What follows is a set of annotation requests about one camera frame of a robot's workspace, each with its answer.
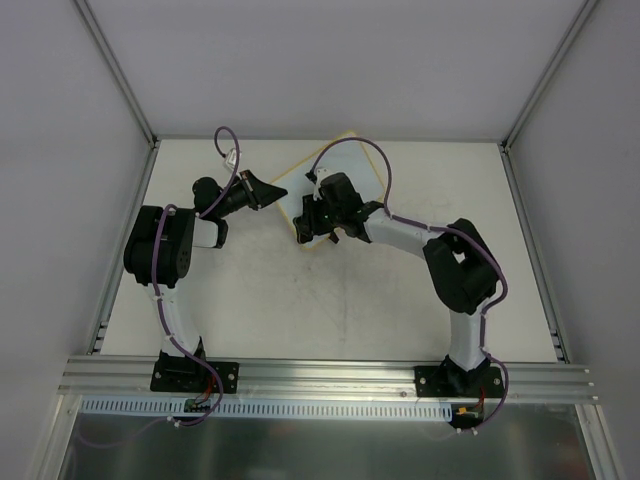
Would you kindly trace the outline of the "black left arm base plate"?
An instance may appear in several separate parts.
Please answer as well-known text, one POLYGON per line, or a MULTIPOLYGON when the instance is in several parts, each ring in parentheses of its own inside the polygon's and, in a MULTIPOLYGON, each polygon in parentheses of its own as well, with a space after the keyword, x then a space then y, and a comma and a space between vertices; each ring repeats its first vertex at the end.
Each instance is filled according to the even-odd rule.
POLYGON ((154 364, 150 390, 160 393, 204 393, 211 387, 212 393, 235 394, 240 364, 227 361, 208 361, 208 364, 217 372, 222 387, 217 385, 208 369, 190 358, 161 353, 154 364))

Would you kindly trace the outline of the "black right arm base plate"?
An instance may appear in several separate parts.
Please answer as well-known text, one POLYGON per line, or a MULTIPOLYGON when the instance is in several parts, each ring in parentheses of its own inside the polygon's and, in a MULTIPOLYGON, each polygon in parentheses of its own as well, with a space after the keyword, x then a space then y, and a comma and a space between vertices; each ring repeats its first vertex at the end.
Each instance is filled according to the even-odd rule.
POLYGON ((469 372, 438 366, 415 366, 414 383, 418 397, 477 398, 484 393, 490 399, 504 394, 502 372, 497 366, 469 372))

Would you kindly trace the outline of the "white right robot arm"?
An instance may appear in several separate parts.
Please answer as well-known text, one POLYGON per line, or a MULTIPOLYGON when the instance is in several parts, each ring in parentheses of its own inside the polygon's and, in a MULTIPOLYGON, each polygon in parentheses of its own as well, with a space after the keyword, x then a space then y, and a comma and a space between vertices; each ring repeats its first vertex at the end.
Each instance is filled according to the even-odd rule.
POLYGON ((378 201, 365 202, 343 173, 322 169, 308 173, 314 192, 302 197, 302 213, 292 220, 302 245, 326 236, 336 242, 341 229, 368 244, 383 244, 426 262, 435 292, 450 312, 450 348, 443 364, 449 387, 459 395, 480 388, 484 353, 482 316, 500 280, 497 262, 475 226, 460 219, 445 227, 428 227, 402 219, 378 201))

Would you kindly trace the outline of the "yellow framed whiteboard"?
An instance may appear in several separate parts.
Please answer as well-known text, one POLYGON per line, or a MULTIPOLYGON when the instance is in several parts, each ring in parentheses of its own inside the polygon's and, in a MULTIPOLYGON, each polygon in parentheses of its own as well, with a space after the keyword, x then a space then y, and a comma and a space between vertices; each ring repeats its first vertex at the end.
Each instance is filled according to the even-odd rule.
MULTIPOLYGON (((317 152, 290 167, 273 184, 285 188, 288 194, 277 201, 287 224, 292 228, 295 241, 296 234, 293 219, 302 214, 302 198, 313 195, 314 185, 305 174, 311 170, 324 167, 334 173, 345 173, 351 180, 355 190, 361 195, 365 206, 362 208, 364 227, 371 214, 380 213, 383 209, 381 202, 385 186, 376 167, 371 160, 366 146, 355 139, 351 132, 339 137, 335 141, 320 148, 317 152)), ((299 245, 303 249, 311 249, 327 239, 328 234, 321 235, 308 245, 299 245)))

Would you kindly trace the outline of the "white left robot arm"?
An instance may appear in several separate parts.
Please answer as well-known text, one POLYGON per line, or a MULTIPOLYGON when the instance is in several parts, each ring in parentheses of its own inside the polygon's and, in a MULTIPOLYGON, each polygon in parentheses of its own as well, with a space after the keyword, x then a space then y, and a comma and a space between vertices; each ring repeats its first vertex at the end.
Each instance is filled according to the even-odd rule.
POLYGON ((146 289, 157 308, 164 340, 161 353, 182 358, 174 378, 188 390, 208 381, 209 367, 195 356, 204 347, 179 282, 189 272, 195 248, 220 249, 228 236, 226 217, 243 208, 261 210, 287 195, 287 190, 259 180, 251 171, 236 175, 228 189, 211 177, 192 186, 194 206, 178 208, 144 205, 125 246, 125 270, 146 289))

